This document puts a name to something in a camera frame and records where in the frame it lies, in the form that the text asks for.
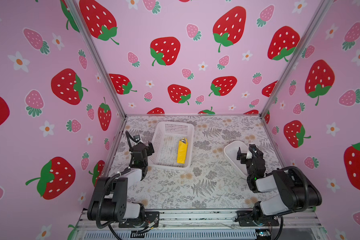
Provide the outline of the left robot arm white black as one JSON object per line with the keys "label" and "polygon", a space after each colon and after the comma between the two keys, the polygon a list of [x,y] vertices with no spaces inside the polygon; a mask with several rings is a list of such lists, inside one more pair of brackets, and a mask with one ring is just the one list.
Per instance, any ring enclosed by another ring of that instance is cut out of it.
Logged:
{"label": "left robot arm white black", "polygon": [[124,171],[97,180],[87,217],[90,221],[95,221],[98,228],[128,220],[136,225],[144,223],[143,204],[129,203],[127,191],[132,185],[144,180],[148,170],[148,157],[153,153],[152,143],[145,145],[140,142],[131,148],[131,163]]}

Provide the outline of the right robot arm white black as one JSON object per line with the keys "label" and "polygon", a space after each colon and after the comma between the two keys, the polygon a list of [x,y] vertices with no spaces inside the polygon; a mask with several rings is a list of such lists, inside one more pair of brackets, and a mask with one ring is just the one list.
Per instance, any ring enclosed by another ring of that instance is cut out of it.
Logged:
{"label": "right robot arm white black", "polygon": [[278,195],[266,201],[255,203],[251,214],[238,220],[265,221],[271,217],[303,212],[322,204],[317,188],[297,167],[290,166],[266,173],[264,153],[250,144],[248,151],[238,150],[237,159],[247,168],[247,184],[254,193],[278,191]]}

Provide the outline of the yellow paper napkin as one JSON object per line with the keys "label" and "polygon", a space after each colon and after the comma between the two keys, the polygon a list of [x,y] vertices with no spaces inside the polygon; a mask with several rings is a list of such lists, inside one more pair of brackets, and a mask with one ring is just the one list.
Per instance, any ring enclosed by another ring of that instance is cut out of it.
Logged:
{"label": "yellow paper napkin", "polygon": [[177,161],[176,161],[178,164],[185,164],[187,158],[187,151],[188,151],[188,139],[182,138],[178,142]]}

